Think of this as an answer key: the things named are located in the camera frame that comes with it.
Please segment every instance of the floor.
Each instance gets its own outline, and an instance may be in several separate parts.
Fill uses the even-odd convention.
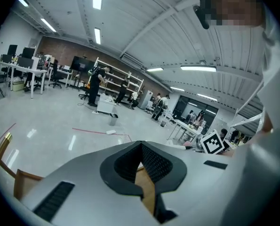
[[[45,177],[69,160],[130,141],[168,143],[173,125],[160,126],[144,110],[117,106],[119,119],[110,126],[109,116],[94,114],[76,89],[46,86],[44,93],[9,91],[0,95],[0,142],[9,131],[13,139],[3,161],[14,171]],[[106,131],[115,130],[115,135]],[[13,190],[13,179],[0,169],[0,187]]]

